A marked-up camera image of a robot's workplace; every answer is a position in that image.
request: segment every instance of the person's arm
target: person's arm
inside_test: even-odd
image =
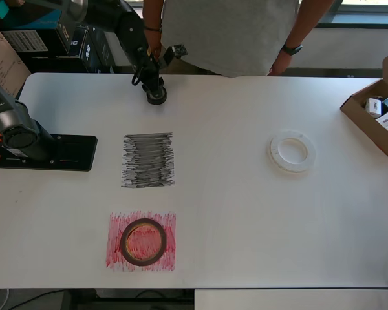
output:
[[[149,47],[152,53],[158,59],[161,54],[161,13],[164,0],[144,0],[144,7],[142,9],[142,16],[144,18],[145,27],[152,30],[145,29],[145,36],[148,40]]]
[[[304,38],[315,28],[322,16],[328,12],[333,2],[334,0],[302,0],[295,25],[286,40],[286,46],[295,48],[302,44]],[[272,66],[270,75],[276,76],[283,73],[289,67],[291,61],[292,56],[281,50]]]

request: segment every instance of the black box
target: black box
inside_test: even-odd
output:
[[[109,73],[86,29],[77,28],[68,55],[24,59],[31,72]]]
[[[0,31],[20,56],[66,55],[75,26],[67,14],[31,3],[0,19]]]
[[[106,40],[105,32],[99,28],[83,26],[81,24],[78,24],[78,27],[88,30],[102,65],[107,67],[114,67],[114,57],[112,55],[111,49],[109,48],[108,40]]]

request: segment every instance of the black mounting plate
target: black mounting plate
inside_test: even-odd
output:
[[[95,136],[53,134],[52,137],[57,143],[57,151],[48,161],[17,157],[4,147],[0,147],[0,168],[85,172],[92,169],[98,142]]]

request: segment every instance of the window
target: window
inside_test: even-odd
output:
[[[388,0],[335,0],[319,26],[388,28]]]
[[[337,12],[388,13],[388,0],[337,0]]]

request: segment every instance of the marker scribbles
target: marker scribbles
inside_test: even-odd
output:
[[[120,241],[125,228],[135,220],[150,218],[158,222],[166,232],[166,250],[161,258],[145,267],[129,263],[121,253]],[[172,271],[175,268],[175,226],[176,216],[173,212],[134,211],[129,213],[112,213],[109,220],[108,244],[105,265],[113,271]],[[144,259],[155,253],[158,248],[157,232],[150,227],[140,228],[128,239],[128,246],[135,258]]]
[[[122,155],[122,187],[174,185],[172,137],[172,133],[126,135]]]

